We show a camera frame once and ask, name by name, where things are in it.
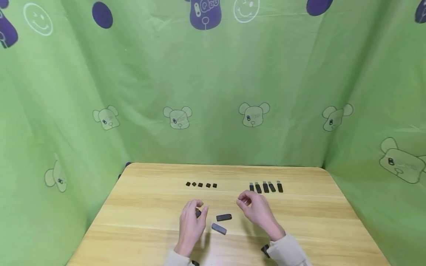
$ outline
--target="wooden table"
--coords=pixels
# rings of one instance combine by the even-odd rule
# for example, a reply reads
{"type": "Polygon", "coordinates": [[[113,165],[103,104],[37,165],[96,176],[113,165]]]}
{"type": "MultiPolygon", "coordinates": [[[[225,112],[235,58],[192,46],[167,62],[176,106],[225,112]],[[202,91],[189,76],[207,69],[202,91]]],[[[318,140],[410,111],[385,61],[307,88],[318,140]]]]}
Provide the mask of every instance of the wooden table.
{"type": "Polygon", "coordinates": [[[264,193],[284,229],[315,266],[389,266],[329,173],[311,167],[132,163],[87,231],[70,266],[162,266],[176,245],[187,201],[201,199],[209,215],[191,259],[202,266],[276,265],[260,248],[269,242],[235,203],[249,182],[280,180],[284,193],[264,193]],[[201,182],[203,187],[186,186],[201,182]],[[206,183],[218,187],[207,188],[206,183]],[[232,220],[216,222],[231,213],[232,220]],[[226,235],[211,230],[225,227],[226,235]]]}

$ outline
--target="beige sleeve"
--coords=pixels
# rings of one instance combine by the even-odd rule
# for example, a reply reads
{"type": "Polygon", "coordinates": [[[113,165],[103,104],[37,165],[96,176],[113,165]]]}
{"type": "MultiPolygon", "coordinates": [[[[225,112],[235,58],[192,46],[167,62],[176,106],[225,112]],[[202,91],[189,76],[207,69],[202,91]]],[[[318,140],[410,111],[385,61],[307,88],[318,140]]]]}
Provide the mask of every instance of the beige sleeve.
{"type": "Polygon", "coordinates": [[[169,252],[164,266],[194,266],[194,264],[189,258],[183,257],[172,250],[169,252]]]}
{"type": "Polygon", "coordinates": [[[312,266],[302,247],[290,234],[276,242],[271,241],[267,253],[279,266],[312,266]]]}

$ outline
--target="green curtain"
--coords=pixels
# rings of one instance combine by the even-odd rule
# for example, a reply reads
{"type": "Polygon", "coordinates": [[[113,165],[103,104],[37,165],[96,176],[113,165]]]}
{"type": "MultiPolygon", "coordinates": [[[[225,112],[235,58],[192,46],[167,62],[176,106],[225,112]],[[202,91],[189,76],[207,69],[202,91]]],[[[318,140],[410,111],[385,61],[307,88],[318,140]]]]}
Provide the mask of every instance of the green curtain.
{"type": "Polygon", "coordinates": [[[32,1],[0,0],[0,265],[66,264],[128,161],[325,167],[424,265],[423,1],[32,1]]]}

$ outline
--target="finger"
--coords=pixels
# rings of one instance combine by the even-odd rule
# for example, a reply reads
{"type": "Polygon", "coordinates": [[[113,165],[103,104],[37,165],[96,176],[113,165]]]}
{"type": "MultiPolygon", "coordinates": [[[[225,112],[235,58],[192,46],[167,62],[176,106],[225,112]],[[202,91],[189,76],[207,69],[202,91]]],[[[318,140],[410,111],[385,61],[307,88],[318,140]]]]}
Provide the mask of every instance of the finger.
{"type": "Polygon", "coordinates": [[[238,199],[239,200],[242,200],[242,199],[244,199],[244,198],[249,198],[249,199],[251,199],[253,196],[255,196],[255,195],[257,195],[257,193],[255,193],[255,192],[253,192],[253,191],[250,191],[250,190],[246,190],[246,191],[244,191],[244,192],[242,192],[239,196],[238,196],[238,199]]]}
{"type": "Polygon", "coordinates": [[[240,207],[240,209],[243,211],[244,214],[246,214],[246,212],[248,212],[248,210],[250,209],[250,207],[245,205],[245,203],[242,202],[241,200],[237,200],[237,205],[238,207],[240,207]]]}
{"type": "Polygon", "coordinates": [[[197,207],[201,207],[204,205],[204,202],[202,202],[201,200],[197,200],[197,207]]]}
{"type": "Polygon", "coordinates": [[[196,207],[201,207],[201,206],[203,206],[203,204],[204,203],[201,200],[192,200],[189,203],[188,210],[195,210],[196,207]]]}
{"type": "Polygon", "coordinates": [[[198,223],[201,224],[201,226],[206,227],[206,219],[207,219],[208,211],[209,211],[209,206],[205,206],[201,212],[200,219],[198,220],[198,223]]]}

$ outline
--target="smiley face print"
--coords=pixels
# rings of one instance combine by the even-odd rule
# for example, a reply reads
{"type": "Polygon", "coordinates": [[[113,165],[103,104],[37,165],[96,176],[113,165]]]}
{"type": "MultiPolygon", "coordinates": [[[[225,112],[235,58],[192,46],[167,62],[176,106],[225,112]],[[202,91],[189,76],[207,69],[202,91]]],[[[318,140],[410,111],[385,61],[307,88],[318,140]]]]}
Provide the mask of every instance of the smiley face print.
{"type": "Polygon", "coordinates": [[[43,36],[49,36],[53,32],[53,23],[44,9],[34,3],[24,6],[24,18],[28,25],[43,36]]]}
{"type": "Polygon", "coordinates": [[[252,21],[260,9],[260,0],[235,0],[234,17],[240,23],[252,21]]]}

